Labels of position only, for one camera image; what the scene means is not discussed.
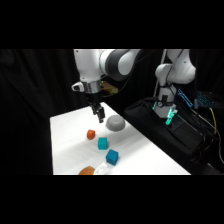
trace table surface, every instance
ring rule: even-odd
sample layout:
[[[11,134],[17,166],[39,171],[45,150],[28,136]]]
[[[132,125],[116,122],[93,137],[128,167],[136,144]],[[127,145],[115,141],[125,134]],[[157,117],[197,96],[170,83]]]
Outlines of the table surface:
[[[109,149],[119,152],[119,160],[116,166],[106,163],[105,175],[190,175],[127,121],[123,131],[109,131],[106,121],[117,113],[105,103],[102,106],[106,113],[102,124],[90,107],[50,119],[54,175],[78,175],[85,167],[97,168],[106,162]],[[88,130],[96,131],[95,139],[87,139]],[[106,151],[98,149],[101,137],[108,138]]]

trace green light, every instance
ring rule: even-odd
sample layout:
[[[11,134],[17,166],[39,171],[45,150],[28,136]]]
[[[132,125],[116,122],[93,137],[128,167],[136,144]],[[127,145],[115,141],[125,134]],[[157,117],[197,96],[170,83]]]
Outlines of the green light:
[[[171,121],[172,121],[172,119],[167,119],[166,125],[170,125]]]
[[[153,110],[155,110],[155,107],[156,107],[156,102],[155,102],[155,104],[154,104],[154,106],[153,106],[153,108],[152,108],[152,109],[153,109]]]
[[[170,123],[171,123],[171,121],[172,121],[172,119],[173,119],[174,116],[175,116],[175,114],[173,113],[173,109],[171,108],[169,110],[168,115],[167,115],[166,125],[170,125]]]

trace toy block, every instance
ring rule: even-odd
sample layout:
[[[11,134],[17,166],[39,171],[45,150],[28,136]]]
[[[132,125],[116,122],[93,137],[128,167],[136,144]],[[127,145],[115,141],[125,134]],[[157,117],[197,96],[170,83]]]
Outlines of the toy block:
[[[119,153],[111,149],[108,152],[106,159],[109,164],[115,166],[117,164],[118,157],[119,157]]]
[[[107,150],[107,138],[99,138],[98,148],[99,150]]]

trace black curtain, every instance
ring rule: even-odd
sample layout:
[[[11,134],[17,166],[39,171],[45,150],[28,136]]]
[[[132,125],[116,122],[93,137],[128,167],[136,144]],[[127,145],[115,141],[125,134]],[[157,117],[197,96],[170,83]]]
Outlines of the black curtain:
[[[53,174],[49,118],[87,106],[72,50],[1,49],[1,174]]]
[[[105,102],[123,115],[132,103],[152,96],[162,52],[137,64],[126,88]],[[223,95],[224,50],[193,49],[191,59],[197,61],[198,88]],[[0,49],[0,173],[53,173],[49,118],[87,106],[84,94],[71,91],[77,81],[72,49]]]

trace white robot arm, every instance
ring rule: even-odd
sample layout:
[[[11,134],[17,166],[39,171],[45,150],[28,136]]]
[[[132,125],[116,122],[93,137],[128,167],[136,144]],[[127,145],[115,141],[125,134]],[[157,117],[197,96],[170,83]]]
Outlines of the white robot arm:
[[[131,75],[143,49],[74,49],[80,73],[80,82],[72,86],[74,91],[85,92],[87,100],[97,114],[100,123],[105,118],[101,107],[101,76],[108,75],[115,81],[123,81]],[[174,105],[176,89],[172,83],[187,84],[195,78],[195,67],[189,57],[189,49],[169,49],[168,58],[173,64],[164,64],[156,70],[160,93],[155,112],[167,118]]]
[[[160,65],[156,70],[160,91],[155,112],[160,118],[167,118],[174,106],[176,84],[189,84],[195,79],[196,68],[190,60],[190,49],[168,49],[168,58],[172,64]]]
[[[101,107],[101,76],[108,75],[116,81],[128,78],[132,73],[141,49],[74,49],[80,82],[72,86],[74,91],[85,92],[87,101],[97,114],[100,123],[105,118]]]

